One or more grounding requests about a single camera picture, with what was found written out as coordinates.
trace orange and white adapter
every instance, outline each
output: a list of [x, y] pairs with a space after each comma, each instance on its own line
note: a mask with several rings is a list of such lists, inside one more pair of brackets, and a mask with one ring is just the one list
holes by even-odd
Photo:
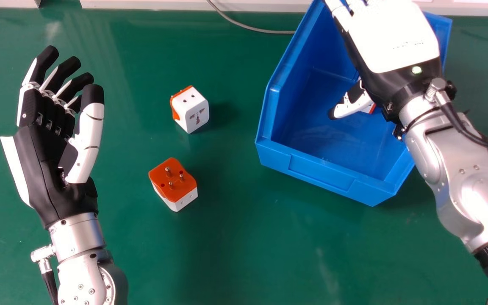
[[175, 158], [165, 160], [148, 172], [148, 176], [157, 195], [174, 212], [198, 197], [195, 178]]
[[210, 118], [208, 101], [193, 86], [180, 90], [171, 97], [172, 119], [186, 133], [193, 133]]

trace white cube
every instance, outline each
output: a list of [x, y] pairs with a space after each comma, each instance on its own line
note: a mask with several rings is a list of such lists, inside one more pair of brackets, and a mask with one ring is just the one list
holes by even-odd
[[172, 118], [186, 133], [193, 133], [210, 118], [208, 101], [193, 86], [171, 97]]

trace blue container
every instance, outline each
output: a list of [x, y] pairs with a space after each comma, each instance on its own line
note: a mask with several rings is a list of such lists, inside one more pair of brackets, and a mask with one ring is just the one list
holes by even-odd
[[[444, 64], [452, 21], [426, 17]], [[397, 193], [414, 162], [379, 109], [329, 120], [357, 79], [329, 10], [314, 0], [269, 81], [255, 145], [264, 166], [376, 206]]]

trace robotic hand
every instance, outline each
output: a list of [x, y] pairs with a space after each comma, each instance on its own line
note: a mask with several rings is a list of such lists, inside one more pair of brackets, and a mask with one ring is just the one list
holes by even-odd
[[[410, 0], [324, 1], [361, 77], [360, 95], [354, 87], [345, 97], [355, 109], [370, 99], [397, 125], [394, 135], [434, 192], [440, 222], [488, 276], [488, 139], [455, 112], [456, 89], [443, 78], [430, 25]], [[329, 116], [351, 113], [335, 107]]]
[[[64, 84], [80, 68], [74, 56], [45, 79], [57, 58], [58, 50], [48, 46], [33, 60], [19, 93], [19, 129], [1, 137], [20, 198], [39, 214], [52, 239], [31, 259], [39, 263], [53, 305], [125, 305], [127, 279], [104, 249], [97, 190], [89, 177], [103, 129], [103, 89], [89, 73]], [[49, 262], [53, 255], [59, 289]]]

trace metallic robot arm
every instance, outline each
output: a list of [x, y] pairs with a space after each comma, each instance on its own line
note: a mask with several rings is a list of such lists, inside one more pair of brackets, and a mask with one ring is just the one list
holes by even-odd
[[[361, 98], [368, 93], [397, 125], [394, 135], [434, 192], [440, 222], [488, 276], [488, 143], [453, 109], [456, 89], [443, 79], [430, 25], [410, 0], [325, 3], [360, 74]], [[329, 117], [353, 112], [335, 107]]]
[[[64, 84], [80, 68], [74, 56], [45, 79], [57, 58], [58, 50], [48, 46], [33, 60], [19, 93], [19, 129], [13, 137], [1, 137], [20, 198], [39, 214], [52, 239], [31, 259], [39, 263], [53, 305], [124, 305], [128, 283], [105, 249], [97, 190], [89, 177], [101, 142], [103, 89], [89, 73]], [[59, 262], [58, 289], [49, 261], [53, 255]]]

